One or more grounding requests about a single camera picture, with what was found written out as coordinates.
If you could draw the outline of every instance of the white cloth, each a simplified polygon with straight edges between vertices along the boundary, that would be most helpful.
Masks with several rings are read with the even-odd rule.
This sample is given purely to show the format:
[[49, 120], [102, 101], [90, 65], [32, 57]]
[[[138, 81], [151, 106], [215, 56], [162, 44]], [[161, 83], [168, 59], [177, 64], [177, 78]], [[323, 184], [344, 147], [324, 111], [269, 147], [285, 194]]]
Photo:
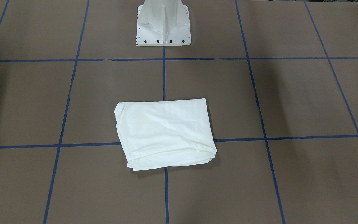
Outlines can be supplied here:
[[215, 157], [206, 100], [121, 102], [114, 110], [134, 171], [208, 163]]

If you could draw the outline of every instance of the white towel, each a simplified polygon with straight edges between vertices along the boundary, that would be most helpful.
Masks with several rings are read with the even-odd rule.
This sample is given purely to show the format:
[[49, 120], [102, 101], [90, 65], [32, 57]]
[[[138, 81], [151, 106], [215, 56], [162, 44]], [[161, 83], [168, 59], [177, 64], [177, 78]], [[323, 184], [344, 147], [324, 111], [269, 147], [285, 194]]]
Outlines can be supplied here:
[[121, 102], [114, 110], [134, 171], [208, 163], [215, 157], [206, 100]]

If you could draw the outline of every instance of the grid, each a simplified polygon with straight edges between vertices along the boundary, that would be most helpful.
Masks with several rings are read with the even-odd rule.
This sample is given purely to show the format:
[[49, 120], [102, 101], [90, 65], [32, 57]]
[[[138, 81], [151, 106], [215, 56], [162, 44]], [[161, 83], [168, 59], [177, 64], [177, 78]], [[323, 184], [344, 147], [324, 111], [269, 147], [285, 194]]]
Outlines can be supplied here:
[[[356, 120], [352, 114], [352, 110], [351, 107], [348, 104], [347, 98], [345, 96], [345, 93], [342, 90], [340, 81], [337, 77], [337, 74], [335, 73], [334, 67], [332, 65], [332, 60], [336, 60], [336, 59], [358, 59], [358, 57], [330, 57], [327, 53], [327, 50], [324, 46], [323, 40], [319, 34], [318, 31], [318, 27], [316, 26], [315, 22], [314, 22], [314, 18], [312, 13], [310, 12], [307, 2], [304, 2], [304, 6], [307, 9], [307, 12], [310, 16], [310, 20], [314, 26], [314, 29], [316, 31], [316, 34], [318, 36], [318, 39], [321, 43], [321, 46], [324, 50], [325, 53], [325, 57], [250, 57], [249, 53], [248, 53], [248, 49], [247, 49], [247, 42], [246, 42], [246, 30], [243, 29], [243, 24], [241, 21], [241, 17], [240, 17], [240, 12], [239, 12], [239, 7], [238, 7], [238, 3], [237, 0], [233, 1], [233, 7], [236, 8], [236, 12], [237, 12], [237, 17], [238, 17], [238, 21], [239, 21], [239, 29], [241, 31], [241, 35], [242, 35], [242, 40], [243, 40], [243, 46], [244, 46], [244, 51], [246, 54], [246, 57], [221, 57], [221, 58], [166, 58], [165, 57], [165, 47], [162, 47], [162, 58], [80, 58], [80, 50], [81, 50], [81, 42], [82, 42], [82, 37], [84, 34], [84, 30], [85, 30], [85, 26], [86, 26], [86, 20], [87, 20], [87, 14], [88, 14], [88, 8], [89, 8], [89, 4], [90, 4], [90, 0], [87, 0], [87, 5], [86, 5], [86, 9], [85, 9], [85, 14], [84, 14], [84, 19], [83, 19], [83, 23], [82, 23], [82, 29], [81, 29], [81, 33], [80, 33], [80, 39], [79, 39], [79, 43], [78, 43], [78, 49], [77, 49], [77, 54], [76, 54], [76, 58], [74, 59], [29, 59], [29, 60], [0, 60], [1, 62], [4, 63], [26, 63], [26, 62], [64, 62], [64, 61], [71, 61], [74, 62], [74, 68], [73, 68], [73, 72], [72, 72], [72, 76], [71, 76], [71, 84], [68, 90], [68, 96], [67, 96], [67, 103], [66, 103], [66, 107], [65, 107], [65, 111], [64, 111], [64, 117], [63, 117], [63, 122], [62, 122], [62, 126], [61, 126], [61, 133], [60, 133], [60, 138], [58, 141], [58, 144], [40, 144], [40, 145], [14, 145], [14, 146], [0, 146], [0, 149], [17, 149], [17, 148], [40, 148], [40, 147], [56, 147], [57, 148], [57, 152], [56, 152], [56, 158], [55, 158], [55, 162], [54, 162], [54, 169], [53, 169], [53, 174], [52, 174], [52, 179], [51, 179], [51, 184], [50, 184], [50, 188], [49, 188], [49, 193], [48, 193], [48, 200], [47, 200], [47, 204], [46, 204], [46, 208], [45, 208], [45, 214], [44, 214], [44, 221], [43, 223], [47, 223], [47, 218], [48, 218], [48, 210], [49, 210], [49, 205], [50, 205], [50, 201], [51, 201], [51, 197], [53, 196], [53, 186], [54, 186], [54, 178], [55, 178], [55, 174], [57, 172], [57, 168], [58, 168], [58, 161], [59, 161], [59, 154], [60, 154], [60, 150], [62, 147], [78, 147], [78, 146], [117, 146], [120, 145], [119, 142], [99, 142], [99, 143], [62, 143], [63, 141], [63, 135], [64, 135], [64, 129], [65, 129], [65, 125], [66, 125], [66, 120], [67, 120], [67, 114], [68, 114], [68, 109], [69, 109], [69, 105], [70, 105], [70, 98], [71, 98], [71, 89], [73, 87], [73, 82], [75, 79], [75, 75], [76, 75], [76, 69], [77, 69], [77, 64], [79, 61], [162, 61], [162, 71], [163, 71], [163, 100], [166, 101], [166, 74], [165, 74], [165, 62], [166, 61], [208, 61], [208, 60], [243, 60], [246, 61], [247, 65], [248, 65], [248, 69], [250, 72], [250, 79], [252, 82], [252, 86], [254, 89], [254, 93], [255, 93], [255, 102], [257, 104], [257, 108], [259, 110], [259, 116], [260, 116], [260, 125], [263, 131], [263, 138], [232, 138], [232, 139], [214, 139], [215, 142], [245, 142], [245, 141], [263, 141], [266, 145], [266, 150], [267, 150], [267, 155], [268, 155], [268, 160], [270, 163], [270, 170], [271, 170], [271, 174], [272, 174], [272, 179], [274, 182], [274, 187], [276, 190], [276, 196], [277, 196], [277, 203], [280, 209], [280, 215], [281, 215], [281, 220], [284, 223], [286, 223], [285, 220], [285, 214], [284, 214], [284, 210], [282, 207], [282, 203], [281, 203], [281, 199], [280, 199], [280, 191], [279, 191], [279, 183], [277, 183], [276, 180], [276, 175], [275, 175], [275, 171], [274, 171], [274, 161], [271, 157], [270, 154], [270, 148], [269, 148], [269, 142], [270, 141], [275, 141], [275, 140], [288, 140], [288, 139], [325, 139], [325, 138], [358, 138], [358, 125], [356, 123]], [[5, 12], [7, 10], [9, 6], [9, 0], [6, 1], [6, 4], [4, 6], [4, 10], [3, 13], [0, 17], [0, 25], [4, 19], [4, 15]], [[290, 137], [268, 137], [266, 134], [266, 130], [265, 130], [265, 126], [264, 126], [264, 121], [263, 121], [263, 115], [262, 115], [262, 111], [260, 109], [260, 102], [258, 99], [258, 92], [257, 92], [257, 88], [255, 85], [255, 80], [254, 80], [254, 75], [253, 75], [253, 70], [252, 70], [252, 66], [251, 66], [251, 61], [252, 60], [302, 60], [302, 59], [325, 59], [328, 61], [330, 68], [332, 70], [332, 75], [335, 78], [335, 81], [338, 85], [338, 88], [341, 92], [342, 98], [344, 100], [344, 103], [346, 104], [348, 113], [352, 119], [352, 122], [354, 124], [354, 128], [357, 132], [357, 134], [354, 135], [328, 135], [328, 136], [290, 136]], [[166, 223], [169, 223], [169, 208], [168, 208], [168, 186], [169, 186], [169, 182], [168, 182], [168, 168], [165, 167], [164, 168], [164, 174], [165, 174], [165, 218], [166, 218]]]

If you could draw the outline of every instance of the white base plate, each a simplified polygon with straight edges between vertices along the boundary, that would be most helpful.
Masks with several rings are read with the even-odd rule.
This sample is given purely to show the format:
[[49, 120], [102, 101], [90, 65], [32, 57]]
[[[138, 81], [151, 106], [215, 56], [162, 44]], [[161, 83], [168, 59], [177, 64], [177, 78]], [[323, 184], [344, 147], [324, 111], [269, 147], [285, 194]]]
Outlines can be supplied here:
[[[184, 6], [187, 16], [189, 7]], [[142, 6], [138, 7], [138, 17]], [[162, 41], [163, 34], [155, 32], [150, 26], [138, 25], [136, 33], [136, 46], [185, 46], [191, 44], [190, 25], [178, 26], [167, 35], [165, 43]]]

